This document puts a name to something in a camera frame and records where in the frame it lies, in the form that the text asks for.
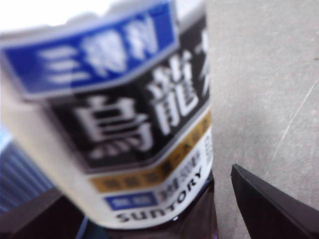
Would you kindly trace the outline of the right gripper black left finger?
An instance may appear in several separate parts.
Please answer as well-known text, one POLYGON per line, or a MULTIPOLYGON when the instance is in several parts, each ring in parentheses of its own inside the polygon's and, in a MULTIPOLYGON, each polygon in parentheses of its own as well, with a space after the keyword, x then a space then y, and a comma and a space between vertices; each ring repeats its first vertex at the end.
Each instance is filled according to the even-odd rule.
POLYGON ((84 214, 51 188, 0 217, 2 239, 74 239, 84 214))

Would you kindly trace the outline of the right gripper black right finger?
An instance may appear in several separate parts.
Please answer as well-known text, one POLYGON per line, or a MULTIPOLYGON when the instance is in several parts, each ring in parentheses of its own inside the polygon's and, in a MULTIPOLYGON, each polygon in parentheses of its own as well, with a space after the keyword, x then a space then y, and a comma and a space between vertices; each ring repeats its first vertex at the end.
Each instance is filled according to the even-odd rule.
POLYGON ((318 210, 296 200, 238 164, 231 182, 252 239, 317 239, 318 210))

